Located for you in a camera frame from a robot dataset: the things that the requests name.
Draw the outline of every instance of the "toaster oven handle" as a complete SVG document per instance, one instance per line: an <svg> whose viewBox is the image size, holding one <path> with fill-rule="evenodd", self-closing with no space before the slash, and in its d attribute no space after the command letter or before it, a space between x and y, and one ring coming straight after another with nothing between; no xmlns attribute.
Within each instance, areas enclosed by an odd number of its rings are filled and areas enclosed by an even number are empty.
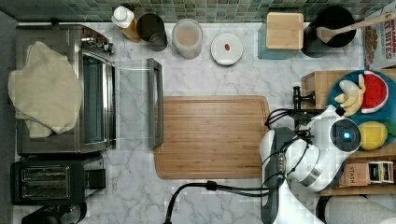
<svg viewBox="0 0 396 224"><path fill-rule="evenodd" d="M163 143L163 66L154 59L148 59L148 66L150 67L148 72L148 145L157 147ZM157 122L155 122L154 80L157 80Z"/></svg>

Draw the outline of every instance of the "wooden spoon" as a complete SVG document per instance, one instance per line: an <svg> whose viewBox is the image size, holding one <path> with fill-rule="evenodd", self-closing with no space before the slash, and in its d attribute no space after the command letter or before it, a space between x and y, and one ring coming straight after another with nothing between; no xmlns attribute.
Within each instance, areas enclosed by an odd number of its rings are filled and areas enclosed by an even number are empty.
<svg viewBox="0 0 396 224"><path fill-rule="evenodd" d="M359 28L362 28L365 26L377 24L377 23L380 23L383 21L391 21L391 20L395 20L395 19L396 19L396 12L388 12L388 13L385 13L384 15L374 17L370 20L356 22L352 25L348 25L344 28L340 28L337 30L331 30L331 29L328 29L325 27L318 27L317 34L318 34L319 39L321 41L323 41L323 43L327 44L335 35L339 35L339 34L342 34L342 33L348 32L348 31L356 30L356 29L359 29Z"/></svg>

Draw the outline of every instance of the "yellow lemon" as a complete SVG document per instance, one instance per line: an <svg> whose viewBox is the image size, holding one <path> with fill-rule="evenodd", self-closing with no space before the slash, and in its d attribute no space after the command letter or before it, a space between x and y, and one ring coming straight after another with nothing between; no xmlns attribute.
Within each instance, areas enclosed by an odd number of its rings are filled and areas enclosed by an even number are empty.
<svg viewBox="0 0 396 224"><path fill-rule="evenodd" d="M361 130L361 148L373 150L384 145L388 138L388 130L385 125L376 121L368 121L359 125Z"/></svg>

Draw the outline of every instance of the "lid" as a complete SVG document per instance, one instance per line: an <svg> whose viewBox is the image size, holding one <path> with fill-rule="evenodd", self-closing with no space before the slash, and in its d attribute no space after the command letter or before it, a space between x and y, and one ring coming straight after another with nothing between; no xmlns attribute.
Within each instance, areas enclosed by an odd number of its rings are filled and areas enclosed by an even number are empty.
<svg viewBox="0 0 396 224"><path fill-rule="evenodd" d="M134 13L126 7L117 7L111 20L121 28L128 28L134 19Z"/></svg>
<svg viewBox="0 0 396 224"><path fill-rule="evenodd" d="M268 49L301 49L304 15L270 12L267 15L266 47Z"/></svg>
<svg viewBox="0 0 396 224"><path fill-rule="evenodd" d="M237 35L223 33L213 40L210 51L216 62L222 65L231 65L241 58L244 46Z"/></svg>
<svg viewBox="0 0 396 224"><path fill-rule="evenodd" d="M195 49L201 45L203 31L197 21L184 19L176 23L172 38L178 49Z"/></svg>

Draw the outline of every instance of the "marble countertop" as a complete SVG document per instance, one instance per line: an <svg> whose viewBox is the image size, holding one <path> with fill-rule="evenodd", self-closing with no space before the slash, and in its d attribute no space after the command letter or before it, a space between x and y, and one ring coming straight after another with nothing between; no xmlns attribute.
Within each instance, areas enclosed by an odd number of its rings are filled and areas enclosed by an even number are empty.
<svg viewBox="0 0 396 224"><path fill-rule="evenodd" d="M165 28L169 46L164 51L149 49L148 43L128 40L112 23L85 23L116 45L114 61L134 61L154 58L163 66L163 93L171 95L264 95L270 109L292 108L292 87L301 86L301 77L319 70L363 68L361 33L340 51L320 59L312 59L297 52L285 61L257 58L257 31L260 23L201 24L204 30L202 53L193 60L181 58L171 46L173 23ZM210 54L211 41L220 33L238 35L244 45L244 54L232 66L221 66ZM138 98L131 96L138 108ZM123 121L134 118L123 116ZM291 119L283 121L292 125ZM123 134L133 132L134 126L121 128ZM81 223L163 223L172 194L183 184L205 180L162 180L155 171L153 151L147 142L129 139L116 149L103 152L106 164L106 189L91 197L89 213ZM219 184L236 187L259 187L260 179L224 179ZM298 186L293 191L309 209L314 208L315 196ZM34 212L38 207L15 206L13 223ZM177 197L172 222L177 223L251 223L259 224L260 200L226 192L206 189L184 189Z"/></svg>

